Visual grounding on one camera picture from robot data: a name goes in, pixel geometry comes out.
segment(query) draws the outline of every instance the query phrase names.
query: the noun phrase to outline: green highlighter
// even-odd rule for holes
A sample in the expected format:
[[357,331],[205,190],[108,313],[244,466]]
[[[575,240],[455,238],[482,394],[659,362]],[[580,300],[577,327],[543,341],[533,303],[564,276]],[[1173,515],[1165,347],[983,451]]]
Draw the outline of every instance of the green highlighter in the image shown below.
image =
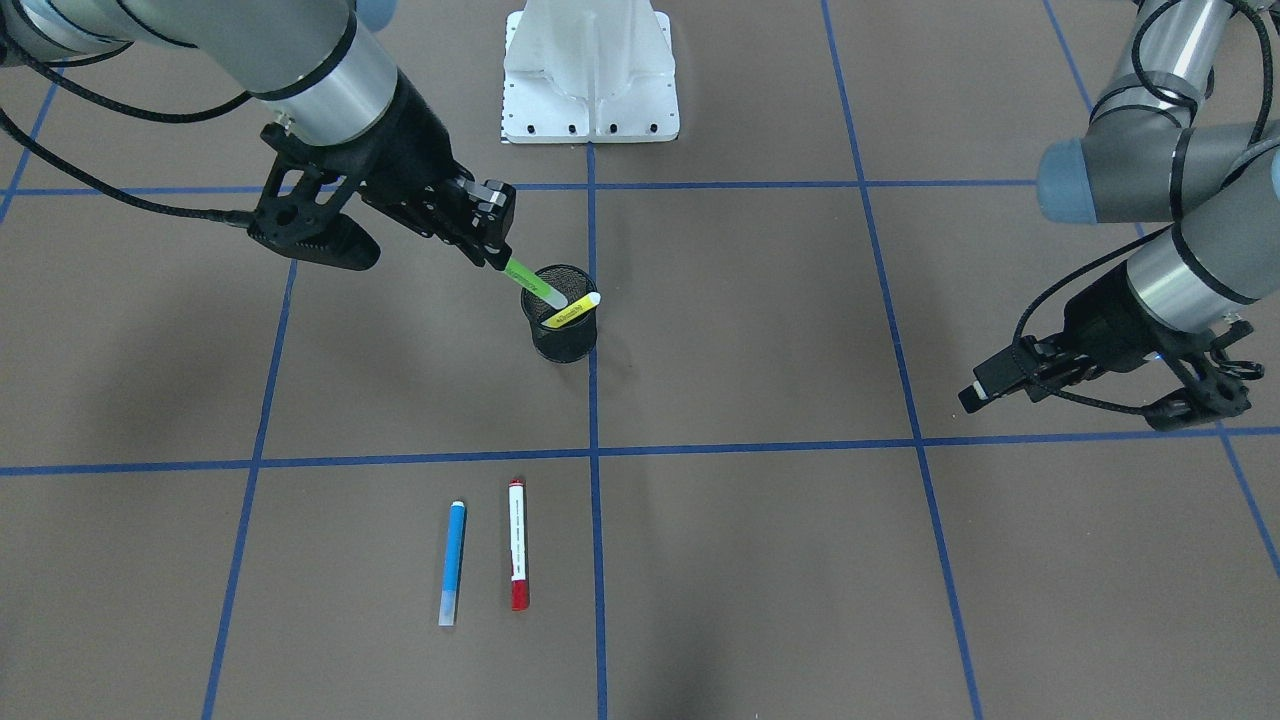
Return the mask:
[[557,310],[568,307],[568,299],[564,293],[547,284],[547,281],[538,277],[515,258],[507,260],[507,269],[502,272],[508,278],[520,283],[521,287],[534,293],[534,297],[550,305]]

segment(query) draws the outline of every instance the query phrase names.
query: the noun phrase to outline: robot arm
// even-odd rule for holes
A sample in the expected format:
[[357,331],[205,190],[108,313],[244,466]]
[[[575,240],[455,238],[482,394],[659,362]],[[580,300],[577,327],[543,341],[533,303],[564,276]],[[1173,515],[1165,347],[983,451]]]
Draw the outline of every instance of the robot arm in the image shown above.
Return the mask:
[[262,140],[276,160],[243,224],[280,255],[372,266],[376,242],[340,213],[358,193],[477,266],[500,270],[511,256],[516,190],[476,183],[454,160],[444,126],[353,0],[10,0],[0,12],[9,35],[38,60],[133,40],[198,47],[274,110]]
[[[1226,348],[1252,332],[1235,313],[1280,288],[1280,155],[1265,140],[1276,128],[1192,127],[1235,8],[1184,0],[1152,18],[1164,5],[1147,0],[1130,36],[1132,45],[1148,31],[1143,70],[1158,95],[1139,81],[1135,53],[1125,53],[1088,135],[1046,152],[1038,190],[1053,220],[1174,223],[1073,297],[1061,333],[1018,337],[1024,315],[1014,342],[975,368],[977,382],[960,393],[969,413],[1016,391],[1032,401],[1064,395],[1156,357],[1181,388],[1143,407],[1091,404],[1140,414],[1164,430],[1251,407],[1244,380],[1261,378],[1262,368],[1233,361]],[[1224,319],[1230,328],[1216,336],[1211,328]]]

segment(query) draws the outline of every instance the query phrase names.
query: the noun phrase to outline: pen holder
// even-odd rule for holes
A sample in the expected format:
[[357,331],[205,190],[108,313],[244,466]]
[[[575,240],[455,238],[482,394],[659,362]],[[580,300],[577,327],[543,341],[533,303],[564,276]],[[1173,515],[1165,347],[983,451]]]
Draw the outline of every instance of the pen holder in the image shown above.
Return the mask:
[[[586,273],[573,265],[549,265],[538,270],[538,277],[547,284],[561,291],[570,302],[589,292],[595,292],[595,283]],[[586,357],[595,347],[595,309],[588,310],[562,328],[548,328],[543,324],[558,310],[543,302],[527,290],[520,291],[520,309],[529,319],[529,329],[534,336],[534,348],[552,363],[576,363]]]

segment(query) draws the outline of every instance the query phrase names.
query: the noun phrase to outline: black cable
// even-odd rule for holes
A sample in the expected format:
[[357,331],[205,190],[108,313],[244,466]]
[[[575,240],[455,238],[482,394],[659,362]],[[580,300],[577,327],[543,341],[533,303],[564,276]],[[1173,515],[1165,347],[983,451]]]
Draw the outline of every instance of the black cable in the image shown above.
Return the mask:
[[95,65],[102,60],[110,60],[124,53],[129,47],[133,47],[132,42],[125,42],[124,45],[111,50],[110,53],[102,53],[101,55],[91,55],[88,58],[79,58],[77,60],[54,60],[52,63],[45,63],[50,68],[83,68],[84,65]]
[[159,213],[161,215],[173,215],[175,218],[189,218],[196,220],[212,220],[215,223],[223,223],[228,225],[234,225],[238,228],[248,227],[252,222],[252,213],[244,210],[196,210],[192,208],[178,208],[175,205],[164,205],[161,202],[152,202],[150,200],[143,200],[141,197],[129,195],[123,190],[108,184],[106,182],[88,174],[87,172],[77,168],[76,165],[68,163],[67,160],[59,158],[51,150],[44,145],[36,142],[33,137],[23,132],[0,108],[0,129],[4,129],[9,137],[14,138],[19,145],[29,150],[33,155],[45,160],[50,165],[58,168],[59,170],[72,176],[73,178],[81,181],[82,183],[92,187],[93,190],[106,195],[113,200],[119,200],[125,205],[132,205],[140,210],[147,210],[151,213]]
[[[1138,32],[1134,33],[1133,45],[1129,49],[1129,60],[1133,64],[1133,70],[1134,74],[1138,77],[1138,82],[1142,83],[1142,87],[1146,88],[1147,92],[1149,92],[1158,100],[1169,102],[1170,105],[1176,105],[1179,108],[1188,108],[1194,115],[1198,109],[1197,102],[1189,97],[1183,97],[1181,95],[1165,92],[1164,88],[1156,87],[1156,85],[1152,83],[1151,78],[1147,76],[1146,69],[1143,69],[1142,58],[1139,56],[1142,40],[1143,37],[1147,36],[1147,31],[1151,29],[1151,26],[1155,24],[1155,22],[1160,19],[1161,15],[1169,12],[1170,8],[1178,5],[1181,1],[1183,0],[1167,0],[1161,6],[1156,8],[1156,10],[1151,15],[1148,15],[1146,20],[1143,20],[1143,23],[1138,27]],[[1262,51],[1262,102],[1261,106],[1258,108],[1258,117],[1253,123],[1253,131],[1249,133],[1249,145],[1253,145],[1260,140],[1262,140],[1262,133],[1266,129],[1267,119],[1271,117],[1271,94],[1272,94],[1271,86],[1274,83],[1274,74],[1275,74],[1274,61],[1271,56],[1271,36],[1267,35],[1267,28],[1262,23],[1262,18],[1261,15],[1258,15],[1258,12],[1254,10],[1252,6],[1249,6],[1249,4],[1245,3],[1245,0],[1222,0],[1222,1],[1230,4],[1240,14],[1249,18],[1249,22],[1253,24],[1254,32],[1258,33],[1258,46]]]
[[54,68],[49,67],[49,64],[40,61],[38,59],[36,59],[35,55],[27,53],[24,47],[18,45],[18,41],[14,40],[9,35],[9,31],[4,27],[3,20],[0,20],[0,42],[3,42],[9,49],[9,51],[13,53],[15,58],[22,60],[28,68],[45,76],[46,78],[49,78],[50,82],[67,88],[68,91],[83,97],[84,100],[88,100],[90,102],[101,105],[108,110],[114,110],[123,115],[129,115],[131,118],[138,118],[142,120],[150,120],[152,123],[184,124],[184,123],[200,123],[204,120],[211,120],[214,118],[220,118],[221,115],[230,113],[232,110],[239,108],[244,102],[248,102],[248,99],[251,97],[248,92],[242,92],[236,97],[228,100],[227,102],[218,105],[216,108],[210,108],[207,110],[201,110],[198,113],[155,113],[152,110],[145,110],[142,108],[134,108],[133,105],[111,100],[110,97],[99,95],[97,92],[93,92],[92,90],[82,85],[58,74],[58,72],[54,70]]
[[1166,229],[1169,229],[1169,228],[1161,228],[1161,229],[1158,229],[1158,231],[1156,231],[1153,233],[1149,233],[1149,234],[1146,234],[1143,237],[1139,237],[1138,240],[1130,242],[1129,245],[1125,245],[1124,247],[1121,247],[1119,250],[1114,250],[1114,251],[1103,255],[1102,258],[1098,258],[1097,260],[1093,260],[1092,263],[1089,263],[1089,264],[1079,268],[1078,270],[1070,273],[1065,278],[1062,278],[1062,279],[1057,281],[1056,283],[1053,283],[1052,286],[1050,286],[1048,290],[1046,290],[1044,292],[1039,293],[1039,296],[1036,300],[1033,300],[1029,306],[1027,306],[1027,310],[1023,313],[1023,316],[1018,319],[1018,325],[1014,328],[1014,342],[1012,342],[1012,345],[1009,348],[1010,356],[1014,360],[1014,365],[1018,366],[1018,370],[1023,374],[1023,378],[1025,378],[1027,382],[1034,384],[1036,387],[1043,389],[1044,392],[1047,392],[1047,393],[1050,393],[1050,395],[1052,395],[1055,397],[1061,397],[1062,400],[1070,400],[1071,402],[1078,402],[1080,405],[1088,405],[1089,407],[1096,407],[1098,410],[1107,410],[1107,411],[1111,411],[1111,413],[1124,413],[1125,415],[1147,415],[1149,413],[1144,407],[1137,407],[1137,406],[1133,406],[1133,405],[1119,405],[1119,404],[1115,404],[1115,402],[1107,402],[1105,400],[1098,400],[1096,397],[1087,397],[1087,396],[1083,396],[1083,395],[1076,395],[1074,392],[1066,392],[1066,391],[1055,388],[1055,387],[1050,386],[1048,383],[1046,383],[1044,380],[1042,380],[1038,377],[1036,377],[1034,368],[1029,368],[1024,363],[1024,359],[1023,359],[1021,354],[1019,354],[1016,351],[1016,348],[1023,342],[1023,332],[1027,329],[1027,322],[1030,320],[1032,315],[1036,313],[1036,310],[1039,309],[1041,305],[1044,304],[1046,300],[1048,300],[1050,297],[1052,297],[1053,295],[1056,295],[1064,287],[1066,287],[1066,286],[1071,284],[1073,282],[1075,282],[1076,279],[1079,279],[1080,275],[1084,275],[1085,273],[1096,270],[1097,268],[1101,268],[1102,265],[1106,265],[1107,263],[1110,263],[1110,261],[1120,258],[1121,255],[1125,255],[1128,252],[1132,252],[1132,251],[1142,247],[1143,245],[1147,245],[1148,242],[1151,242],[1152,240],[1155,240],[1156,236],[1158,236],[1160,233],[1165,232]]

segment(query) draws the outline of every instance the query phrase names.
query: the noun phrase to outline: brown floor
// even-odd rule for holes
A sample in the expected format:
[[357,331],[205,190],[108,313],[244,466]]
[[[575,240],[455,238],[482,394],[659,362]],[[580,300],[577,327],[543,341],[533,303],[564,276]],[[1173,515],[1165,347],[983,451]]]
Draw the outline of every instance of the brown floor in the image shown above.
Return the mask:
[[[401,5],[381,38],[457,156],[521,186],[517,256],[595,273],[598,354],[539,359],[515,286],[358,202],[380,264],[293,268],[0,145],[0,717],[1280,716],[1280,382],[1179,436],[955,398],[1135,236],[1051,224],[1033,186],[1128,0],[663,0],[681,137],[594,149],[498,142],[521,3]],[[236,92],[150,46],[68,74],[157,109]],[[1260,77],[1235,19],[1199,122],[1251,119]],[[270,167],[261,108],[157,127],[0,78],[150,199],[251,206]],[[1239,355],[1280,366],[1280,305],[1249,319]]]

